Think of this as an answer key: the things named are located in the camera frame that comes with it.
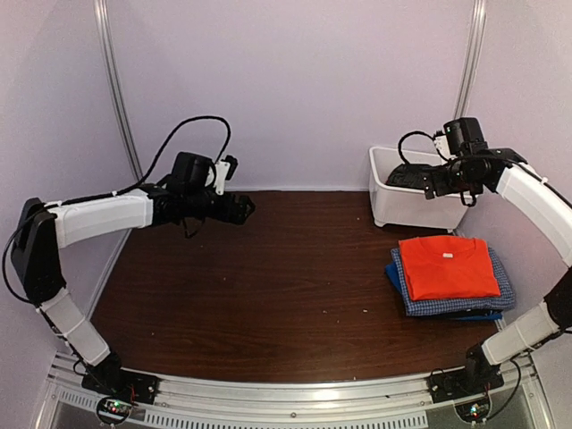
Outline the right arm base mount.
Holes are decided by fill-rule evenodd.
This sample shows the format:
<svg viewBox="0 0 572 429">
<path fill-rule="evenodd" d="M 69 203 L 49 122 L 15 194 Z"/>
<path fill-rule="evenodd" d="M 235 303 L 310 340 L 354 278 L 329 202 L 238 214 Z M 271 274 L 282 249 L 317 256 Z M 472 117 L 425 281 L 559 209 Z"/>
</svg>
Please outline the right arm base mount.
<svg viewBox="0 0 572 429">
<path fill-rule="evenodd" d="M 491 392 L 504 386 L 500 374 L 493 374 L 484 382 L 468 380 L 464 368 L 433 370 L 426 378 L 433 404 L 452 401 L 457 416 L 465 423 L 482 423 L 492 413 Z"/>
</svg>

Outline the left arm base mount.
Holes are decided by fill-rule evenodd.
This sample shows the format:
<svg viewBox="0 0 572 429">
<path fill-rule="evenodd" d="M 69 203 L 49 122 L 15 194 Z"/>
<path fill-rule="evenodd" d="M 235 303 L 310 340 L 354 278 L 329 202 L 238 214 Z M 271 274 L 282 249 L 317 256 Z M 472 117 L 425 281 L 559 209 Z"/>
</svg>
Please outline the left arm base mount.
<svg viewBox="0 0 572 429">
<path fill-rule="evenodd" d="M 95 412 L 104 425 L 123 424 L 139 405 L 153 405 L 158 392 L 159 379 L 151 374 L 121 370 L 119 384 L 110 387 L 86 372 L 81 387 L 103 395 L 97 401 Z"/>
</svg>

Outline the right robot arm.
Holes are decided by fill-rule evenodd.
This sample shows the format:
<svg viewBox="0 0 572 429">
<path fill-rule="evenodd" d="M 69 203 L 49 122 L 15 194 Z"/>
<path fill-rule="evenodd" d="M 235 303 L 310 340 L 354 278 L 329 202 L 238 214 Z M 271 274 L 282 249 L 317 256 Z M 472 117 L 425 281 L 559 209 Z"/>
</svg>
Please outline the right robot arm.
<svg viewBox="0 0 572 429">
<path fill-rule="evenodd" d="M 458 195 L 474 206 L 485 190 L 525 218 L 571 266 L 571 204 L 515 150 L 491 148 L 475 117 L 446 122 L 442 130 L 450 152 L 443 164 L 423 169 L 425 198 Z M 458 387 L 477 394 L 504 362 L 571 331 L 571 272 L 566 271 L 541 301 L 500 332 L 467 351 Z"/>
</svg>

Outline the orange garment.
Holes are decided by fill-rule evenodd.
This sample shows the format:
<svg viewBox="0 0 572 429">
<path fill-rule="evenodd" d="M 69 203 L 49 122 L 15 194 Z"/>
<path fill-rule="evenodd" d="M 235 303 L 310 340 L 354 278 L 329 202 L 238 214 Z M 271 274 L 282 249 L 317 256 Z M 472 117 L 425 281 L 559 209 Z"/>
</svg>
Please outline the orange garment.
<svg viewBox="0 0 572 429">
<path fill-rule="evenodd" d="M 402 240 L 399 251 L 414 301 L 498 298 L 487 243 L 450 235 Z"/>
</svg>

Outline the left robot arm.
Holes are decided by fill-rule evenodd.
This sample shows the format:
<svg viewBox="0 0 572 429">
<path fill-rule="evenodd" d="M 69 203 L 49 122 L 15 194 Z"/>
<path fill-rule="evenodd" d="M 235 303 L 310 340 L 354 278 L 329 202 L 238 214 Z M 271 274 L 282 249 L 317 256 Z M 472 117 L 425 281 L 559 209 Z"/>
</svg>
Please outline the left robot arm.
<svg viewBox="0 0 572 429">
<path fill-rule="evenodd" d="M 188 220 L 246 222 L 254 203 L 225 189 L 237 167 L 234 156 L 213 161 L 180 152 L 172 170 L 156 183 L 73 201 L 31 198 L 24 203 L 1 256 L 3 279 L 14 272 L 23 289 L 14 297 L 46 319 L 108 396 L 123 395 L 129 379 L 86 314 L 88 281 L 103 284 L 104 254 L 129 231 L 184 226 Z"/>
</svg>

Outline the blue checked button shirt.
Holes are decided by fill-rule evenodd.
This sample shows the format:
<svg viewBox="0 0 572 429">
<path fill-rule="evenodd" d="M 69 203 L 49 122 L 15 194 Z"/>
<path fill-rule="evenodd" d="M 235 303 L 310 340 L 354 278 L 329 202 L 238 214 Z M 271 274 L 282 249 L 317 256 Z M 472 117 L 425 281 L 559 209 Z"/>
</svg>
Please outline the blue checked button shirt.
<svg viewBox="0 0 572 429">
<path fill-rule="evenodd" d="M 408 295 L 405 270 L 402 264 L 400 250 L 398 248 L 393 248 L 391 250 L 391 259 L 398 269 L 401 289 L 405 298 L 403 299 L 403 302 L 406 308 L 406 314 L 408 316 L 419 316 L 460 312 L 468 309 L 499 309 L 501 311 L 513 309 L 516 305 L 516 296 L 509 281 L 509 277 L 494 249 L 489 247 L 488 253 L 492 261 L 494 277 L 499 285 L 499 297 L 479 299 L 428 299 L 414 301 Z"/>
</svg>

